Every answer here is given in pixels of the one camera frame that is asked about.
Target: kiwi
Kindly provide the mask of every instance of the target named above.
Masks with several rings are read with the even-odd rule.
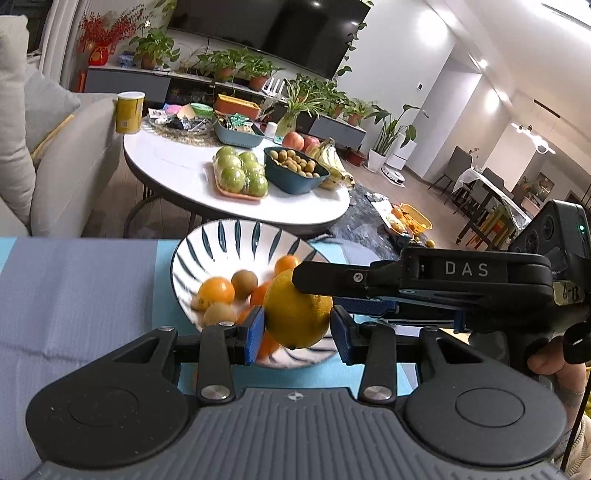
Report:
[[[236,322],[236,312],[230,305],[215,301],[205,310],[201,326],[206,327],[220,322]]]
[[[258,287],[258,278],[249,270],[239,270],[232,276],[232,285],[236,292],[236,299],[246,298]]]

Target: light blue table mat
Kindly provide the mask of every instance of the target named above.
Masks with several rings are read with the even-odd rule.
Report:
[[[162,325],[173,325],[178,329],[180,335],[189,335],[194,333],[194,327],[178,306],[170,283],[170,262],[177,244],[177,241],[158,242],[154,273],[152,326],[156,328]],[[332,263],[347,263],[339,245],[317,242],[313,246]],[[363,322],[366,319],[358,316],[356,321]],[[181,371],[179,388],[185,393],[194,393],[195,367],[195,365],[184,365]],[[233,373],[238,391],[242,391],[245,387],[299,389],[349,387],[353,395],[356,396],[361,383],[363,365],[348,367],[340,361],[337,354],[326,362],[312,367],[277,370],[256,366],[234,366]],[[406,373],[402,366],[398,365],[398,395],[408,395],[412,390]]]

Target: metal rivet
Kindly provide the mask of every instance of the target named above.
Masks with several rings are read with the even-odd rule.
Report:
[[[392,398],[392,390],[383,385],[372,385],[363,391],[363,396],[369,400],[385,401]]]
[[[208,385],[201,390],[201,396],[208,400],[225,400],[230,396],[230,390],[223,385]]]

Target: dining table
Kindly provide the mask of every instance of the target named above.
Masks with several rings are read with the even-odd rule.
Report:
[[[487,179],[481,172],[477,171],[474,167],[464,171],[457,179],[454,185],[453,191],[460,190],[464,185],[468,185],[474,181],[482,182],[483,188],[487,191],[484,201],[474,211],[466,226],[458,234],[456,243],[459,245],[468,233],[472,230],[480,239],[488,245],[488,249],[497,249],[494,241],[490,240],[486,233],[484,233],[478,225],[478,219],[482,217],[489,202],[491,200],[496,201],[499,205],[503,205],[506,208],[508,216],[507,221],[504,222],[503,230],[499,236],[503,237],[508,230],[514,229],[517,233],[521,232],[531,222],[530,216],[528,216],[509,196],[501,189],[496,187],[489,179]]]

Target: red apple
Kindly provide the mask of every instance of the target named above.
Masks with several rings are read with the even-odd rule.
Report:
[[[297,132],[289,132],[283,137],[283,143],[281,145],[285,148],[301,152],[304,148],[304,139]]]
[[[318,140],[316,137],[304,135],[304,148],[302,149],[302,151],[306,152],[308,151],[308,147],[318,147],[318,145],[320,145],[320,140]]]

